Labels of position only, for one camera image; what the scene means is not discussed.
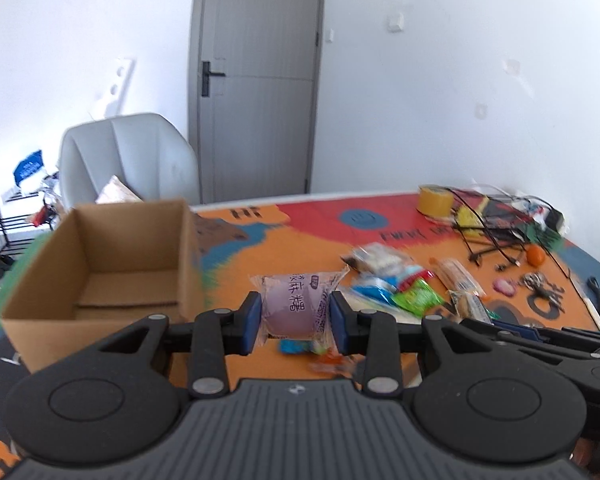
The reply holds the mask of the key bunch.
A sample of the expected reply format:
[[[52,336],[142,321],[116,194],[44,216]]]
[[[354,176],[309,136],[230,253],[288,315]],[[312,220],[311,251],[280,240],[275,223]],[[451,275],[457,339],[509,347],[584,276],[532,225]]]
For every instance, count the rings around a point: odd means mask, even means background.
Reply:
[[[539,296],[547,297],[550,294],[550,289],[547,287],[545,276],[539,272],[522,274],[519,279],[519,284]]]

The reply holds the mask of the black power adapter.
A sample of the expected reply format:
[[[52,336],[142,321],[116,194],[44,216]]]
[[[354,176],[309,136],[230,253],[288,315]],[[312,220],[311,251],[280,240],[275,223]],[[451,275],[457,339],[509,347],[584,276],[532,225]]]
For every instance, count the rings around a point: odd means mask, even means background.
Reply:
[[[564,225],[565,218],[561,211],[555,208],[547,208],[547,210],[543,211],[541,226],[544,231],[560,233]]]

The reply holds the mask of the patterned cushion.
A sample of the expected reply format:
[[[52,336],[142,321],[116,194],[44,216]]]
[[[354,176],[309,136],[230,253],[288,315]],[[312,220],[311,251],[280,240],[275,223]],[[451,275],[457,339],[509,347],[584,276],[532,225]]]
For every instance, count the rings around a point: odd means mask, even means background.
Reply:
[[[96,198],[96,204],[137,203],[140,198],[117,176],[112,176]]]

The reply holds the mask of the purple bun packet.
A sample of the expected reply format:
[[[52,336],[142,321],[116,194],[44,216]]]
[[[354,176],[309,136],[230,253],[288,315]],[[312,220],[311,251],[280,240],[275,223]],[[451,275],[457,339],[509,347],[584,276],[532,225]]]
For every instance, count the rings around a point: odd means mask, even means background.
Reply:
[[[329,297],[349,273],[338,271],[257,275],[250,278],[262,299],[258,344],[268,339],[305,342],[313,353],[334,343]]]

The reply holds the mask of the blue silver snack packet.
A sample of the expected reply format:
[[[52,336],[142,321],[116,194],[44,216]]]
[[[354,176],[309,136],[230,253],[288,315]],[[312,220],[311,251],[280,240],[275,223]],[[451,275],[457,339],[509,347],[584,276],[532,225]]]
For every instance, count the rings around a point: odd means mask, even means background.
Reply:
[[[350,289],[380,304],[386,304],[387,306],[394,305],[392,297],[396,293],[396,288],[377,276],[362,276],[362,278],[358,278],[352,283]]]

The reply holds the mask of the orange candy packet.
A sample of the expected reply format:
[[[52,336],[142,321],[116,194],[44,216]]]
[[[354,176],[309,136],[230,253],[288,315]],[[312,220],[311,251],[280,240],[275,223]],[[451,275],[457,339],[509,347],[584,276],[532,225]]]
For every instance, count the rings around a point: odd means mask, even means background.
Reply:
[[[336,349],[328,349],[312,356],[309,370],[316,374],[353,378],[361,373],[363,364],[362,356],[343,356]]]

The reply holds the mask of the red teal snack packet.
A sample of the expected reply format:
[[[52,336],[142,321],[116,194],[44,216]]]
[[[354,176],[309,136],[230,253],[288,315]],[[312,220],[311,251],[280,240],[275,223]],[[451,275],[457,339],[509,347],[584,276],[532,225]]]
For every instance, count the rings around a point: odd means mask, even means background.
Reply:
[[[428,269],[421,268],[408,274],[403,280],[400,281],[397,289],[400,292],[404,292],[404,290],[409,289],[417,280],[424,280],[426,283],[430,282],[434,278],[434,272],[431,272]]]

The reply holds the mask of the black shoe rack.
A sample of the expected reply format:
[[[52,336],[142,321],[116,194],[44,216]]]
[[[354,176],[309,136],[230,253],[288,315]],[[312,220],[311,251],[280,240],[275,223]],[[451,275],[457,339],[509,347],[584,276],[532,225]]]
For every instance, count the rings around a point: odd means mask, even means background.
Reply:
[[[54,206],[42,192],[0,196],[0,257],[17,258],[36,238],[53,231]]]

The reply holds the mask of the white wall socket panel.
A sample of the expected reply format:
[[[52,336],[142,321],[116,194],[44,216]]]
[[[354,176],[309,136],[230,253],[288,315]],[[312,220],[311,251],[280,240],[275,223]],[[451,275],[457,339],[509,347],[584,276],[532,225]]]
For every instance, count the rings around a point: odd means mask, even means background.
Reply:
[[[114,80],[110,84],[108,91],[108,104],[106,107],[105,117],[114,117],[120,114],[126,92],[128,92],[129,84],[135,67],[134,58],[124,58],[114,70]]]

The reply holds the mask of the orange tangerine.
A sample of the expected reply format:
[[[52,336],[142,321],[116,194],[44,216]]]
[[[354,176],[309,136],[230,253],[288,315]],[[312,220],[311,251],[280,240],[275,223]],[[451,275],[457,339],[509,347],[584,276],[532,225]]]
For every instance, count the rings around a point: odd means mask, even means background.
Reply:
[[[530,244],[526,248],[526,260],[529,266],[539,268],[546,260],[546,252],[540,245]]]

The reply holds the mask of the cardboard box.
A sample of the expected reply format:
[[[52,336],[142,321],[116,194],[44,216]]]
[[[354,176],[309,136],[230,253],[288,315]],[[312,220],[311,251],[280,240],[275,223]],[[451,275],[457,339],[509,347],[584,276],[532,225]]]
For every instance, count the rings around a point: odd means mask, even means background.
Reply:
[[[0,320],[31,373],[152,314],[204,310],[195,216],[182,200],[74,208],[8,295]]]

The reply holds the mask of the yellow tape roll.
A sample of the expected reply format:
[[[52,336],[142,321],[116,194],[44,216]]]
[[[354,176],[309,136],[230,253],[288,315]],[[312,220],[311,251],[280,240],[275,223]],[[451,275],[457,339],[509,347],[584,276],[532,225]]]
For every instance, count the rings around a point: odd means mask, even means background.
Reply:
[[[435,185],[419,187],[417,211],[434,219],[448,218],[452,214],[455,197],[446,188]]]

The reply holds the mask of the black handled tool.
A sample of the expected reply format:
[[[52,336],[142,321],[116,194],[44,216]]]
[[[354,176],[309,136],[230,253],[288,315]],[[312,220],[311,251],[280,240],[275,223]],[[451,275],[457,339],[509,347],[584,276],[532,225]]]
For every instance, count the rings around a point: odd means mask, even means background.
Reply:
[[[586,280],[586,284],[588,285],[588,288],[591,289],[591,292],[595,297],[595,307],[600,315],[600,283],[597,281],[595,276],[590,276]]]

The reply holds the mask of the white handled knife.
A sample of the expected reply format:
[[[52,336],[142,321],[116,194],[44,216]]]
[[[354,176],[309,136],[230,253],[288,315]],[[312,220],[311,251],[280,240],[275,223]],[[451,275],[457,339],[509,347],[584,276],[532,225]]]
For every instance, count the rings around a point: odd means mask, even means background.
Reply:
[[[592,303],[592,300],[588,298],[588,295],[583,289],[582,283],[577,278],[573,281],[573,286],[576,289],[580,299],[583,301],[586,310],[588,310],[588,314],[592,318],[596,326],[596,330],[600,332],[600,314],[596,310],[596,307]]]

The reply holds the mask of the light green snack packet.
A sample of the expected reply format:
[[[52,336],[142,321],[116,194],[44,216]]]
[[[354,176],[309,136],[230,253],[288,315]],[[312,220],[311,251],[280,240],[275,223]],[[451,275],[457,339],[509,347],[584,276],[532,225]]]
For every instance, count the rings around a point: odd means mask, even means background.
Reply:
[[[418,278],[408,289],[391,297],[393,304],[412,315],[422,318],[430,309],[440,307],[445,299],[423,278]]]

